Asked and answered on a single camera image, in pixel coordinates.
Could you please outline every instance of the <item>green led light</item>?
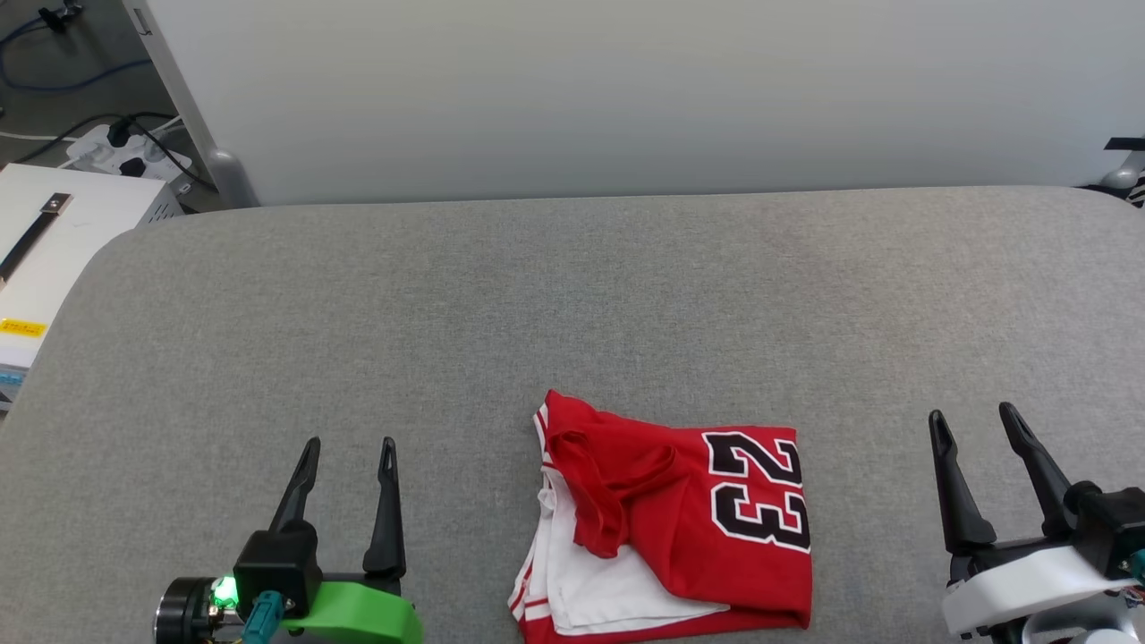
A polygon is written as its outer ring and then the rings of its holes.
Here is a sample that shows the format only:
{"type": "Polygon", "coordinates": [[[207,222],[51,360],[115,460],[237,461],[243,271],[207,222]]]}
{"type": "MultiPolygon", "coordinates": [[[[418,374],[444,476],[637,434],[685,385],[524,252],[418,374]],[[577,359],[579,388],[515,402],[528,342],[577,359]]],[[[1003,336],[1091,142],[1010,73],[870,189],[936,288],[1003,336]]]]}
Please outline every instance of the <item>green led light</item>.
{"type": "Polygon", "coordinates": [[[238,606],[238,586],[235,578],[227,575],[219,580],[219,583],[211,591],[211,603],[220,608],[235,608],[238,606]]]}

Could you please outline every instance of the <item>power strip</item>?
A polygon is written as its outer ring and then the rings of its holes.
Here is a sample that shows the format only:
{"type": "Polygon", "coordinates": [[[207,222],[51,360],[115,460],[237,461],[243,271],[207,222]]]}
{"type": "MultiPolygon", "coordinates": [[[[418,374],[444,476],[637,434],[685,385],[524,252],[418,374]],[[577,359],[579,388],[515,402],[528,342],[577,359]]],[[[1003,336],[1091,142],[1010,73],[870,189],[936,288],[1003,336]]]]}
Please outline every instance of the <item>power strip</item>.
{"type": "MultiPolygon", "coordinates": [[[[191,180],[163,154],[158,146],[142,134],[134,134],[121,148],[116,148],[108,139],[111,126],[97,125],[71,146],[68,146],[69,167],[102,174],[125,174],[144,179],[166,181],[171,189],[185,195],[191,189],[191,180]]],[[[179,152],[171,152],[179,163],[194,172],[191,159],[179,152]]]]}

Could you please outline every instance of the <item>gray fabric surface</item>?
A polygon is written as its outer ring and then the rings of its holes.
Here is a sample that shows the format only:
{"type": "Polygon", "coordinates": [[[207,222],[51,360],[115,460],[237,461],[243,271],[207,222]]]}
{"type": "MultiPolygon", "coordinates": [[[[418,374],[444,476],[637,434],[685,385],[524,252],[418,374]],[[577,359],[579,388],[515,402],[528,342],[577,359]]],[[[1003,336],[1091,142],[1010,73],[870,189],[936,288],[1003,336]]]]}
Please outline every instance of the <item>gray fabric surface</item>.
{"type": "Polygon", "coordinates": [[[313,434],[319,561],[358,570],[392,434],[427,642],[519,641],[529,416],[555,387],[799,430],[812,629],[711,642],[946,641],[926,414],[1003,539],[1041,519],[1002,400],[1067,476],[1145,482],[1143,249],[1138,211],[1057,188],[297,206],[129,233],[0,429],[3,638],[147,641],[173,578],[223,573],[269,523],[313,434]]]}

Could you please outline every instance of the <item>floor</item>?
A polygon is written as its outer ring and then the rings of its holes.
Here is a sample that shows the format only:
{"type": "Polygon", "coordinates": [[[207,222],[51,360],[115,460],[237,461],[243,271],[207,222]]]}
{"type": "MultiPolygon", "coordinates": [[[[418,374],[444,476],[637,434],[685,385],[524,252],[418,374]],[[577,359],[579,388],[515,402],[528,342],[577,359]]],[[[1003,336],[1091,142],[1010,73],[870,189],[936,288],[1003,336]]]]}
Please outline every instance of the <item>floor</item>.
{"type": "MultiPolygon", "coordinates": [[[[5,69],[14,83],[49,86],[74,84],[116,65],[148,57],[123,3],[118,0],[102,0],[81,5],[82,14],[66,33],[40,30],[22,36],[5,47],[5,69]]],[[[62,0],[0,0],[0,38],[34,18],[40,7],[61,6],[62,0]]],[[[150,65],[124,70],[69,93],[30,93],[14,91],[0,84],[0,108],[3,109],[0,131],[35,135],[56,135],[89,116],[104,112],[175,113],[159,74],[150,65]]],[[[202,163],[185,131],[172,134],[164,143],[190,156],[196,170],[202,170],[202,163]]],[[[0,165],[19,158],[41,144],[42,142],[37,141],[0,138],[0,165]]],[[[27,163],[55,167],[68,160],[64,148],[65,146],[56,146],[27,163]]],[[[200,212],[223,207],[218,195],[199,187],[180,196],[180,201],[200,212]]]]}

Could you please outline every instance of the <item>red jersey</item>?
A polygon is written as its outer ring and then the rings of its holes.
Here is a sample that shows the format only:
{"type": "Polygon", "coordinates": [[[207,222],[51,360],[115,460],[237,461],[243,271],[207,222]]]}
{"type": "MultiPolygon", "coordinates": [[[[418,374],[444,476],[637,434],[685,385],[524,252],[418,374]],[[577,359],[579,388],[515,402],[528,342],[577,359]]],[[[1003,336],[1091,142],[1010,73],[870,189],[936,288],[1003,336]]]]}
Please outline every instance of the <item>red jersey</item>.
{"type": "Polygon", "coordinates": [[[811,536],[795,430],[673,430],[550,391],[545,447],[576,505],[574,541],[631,544],[677,597],[772,627],[811,621],[811,536]]]}

